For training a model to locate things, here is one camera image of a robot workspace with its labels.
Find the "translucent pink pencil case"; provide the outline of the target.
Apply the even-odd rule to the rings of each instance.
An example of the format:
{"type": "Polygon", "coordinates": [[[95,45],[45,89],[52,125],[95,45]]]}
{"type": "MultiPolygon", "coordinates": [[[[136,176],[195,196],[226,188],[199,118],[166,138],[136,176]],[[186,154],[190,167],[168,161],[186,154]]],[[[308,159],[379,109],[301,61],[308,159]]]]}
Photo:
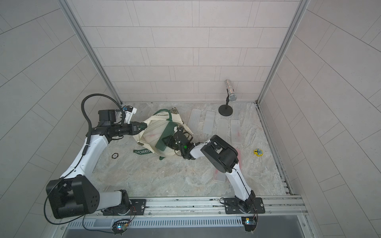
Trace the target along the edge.
{"type": "Polygon", "coordinates": [[[239,164],[239,168],[240,168],[240,170],[242,169],[242,157],[241,157],[241,150],[240,150],[240,148],[236,148],[236,151],[237,151],[237,153],[238,153],[238,156],[237,156],[237,158],[238,158],[238,164],[239,164]]]}

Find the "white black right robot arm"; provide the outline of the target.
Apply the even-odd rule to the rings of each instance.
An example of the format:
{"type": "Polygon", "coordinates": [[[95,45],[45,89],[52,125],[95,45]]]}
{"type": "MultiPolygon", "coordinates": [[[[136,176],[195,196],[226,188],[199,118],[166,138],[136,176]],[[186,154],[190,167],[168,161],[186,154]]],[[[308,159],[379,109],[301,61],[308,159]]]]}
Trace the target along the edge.
{"type": "Polygon", "coordinates": [[[220,203],[225,206],[228,214],[264,214],[264,204],[261,198],[256,198],[242,175],[238,151],[217,135],[204,143],[193,143],[185,134],[178,130],[173,135],[163,139],[163,143],[179,151],[184,159],[195,160],[206,157],[208,161],[221,173],[225,174],[234,190],[233,198],[221,198],[220,203]]]}

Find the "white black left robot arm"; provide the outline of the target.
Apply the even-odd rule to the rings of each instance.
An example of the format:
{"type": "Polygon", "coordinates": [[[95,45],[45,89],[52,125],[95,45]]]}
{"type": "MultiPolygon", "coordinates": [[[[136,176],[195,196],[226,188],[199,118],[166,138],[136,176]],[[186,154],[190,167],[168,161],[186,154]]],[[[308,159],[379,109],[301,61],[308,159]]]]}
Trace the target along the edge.
{"type": "Polygon", "coordinates": [[[131,120],[137,112],[136,108],[121,106],[115,99],[106,96],[118,108],[99,111],[99,123],[93,127],[85,103],[98,96],[101,94],[90,94],[81,102],[81,112],[88,123],[81,151],[60,178],[49,181],[46,186],[47,197],[44,202],[50,204],[56,219],[70,218],[74,221],[96,211],[101,211],[105,216],[126,215],[132,211],[126,190],[99,192],[89,179],[110,142],[126,135],[137,135],[147,128],[147,124],[131,120]]]}

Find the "dark green pencil case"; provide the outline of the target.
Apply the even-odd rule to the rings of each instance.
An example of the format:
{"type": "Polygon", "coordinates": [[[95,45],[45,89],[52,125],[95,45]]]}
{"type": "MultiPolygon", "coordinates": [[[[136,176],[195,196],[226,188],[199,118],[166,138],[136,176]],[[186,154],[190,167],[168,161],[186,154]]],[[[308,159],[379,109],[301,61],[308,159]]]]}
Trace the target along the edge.
{"type": "Polygon", "coordinates": [[[177,127],[177,124],[174,122],[168,122],[160,139],[158,140],[157,144],[155,145],[155,148],[157,148],[160,151],[165,151],[168,142],[170,141],[170,138],[175,133],[175,128],[177,127]]]}

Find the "cream canvas tote bag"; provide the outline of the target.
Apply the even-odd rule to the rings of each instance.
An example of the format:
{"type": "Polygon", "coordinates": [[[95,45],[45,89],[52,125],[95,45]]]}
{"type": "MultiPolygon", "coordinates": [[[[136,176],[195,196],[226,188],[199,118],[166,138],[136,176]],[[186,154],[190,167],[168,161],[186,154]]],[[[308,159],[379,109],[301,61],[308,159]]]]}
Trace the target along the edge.
{"type": "Polygon", "coordinates": [[[177,108],[161,109],[144,123],[147,124],[147,128],[133,138],[150,153],[159,156],[160,160],[175,155],[174,149],[166,146],[163,139],[172,136],[178,127],[183,126],[186,132],[193,135],[190,128],[183,122],[177,108]]]}

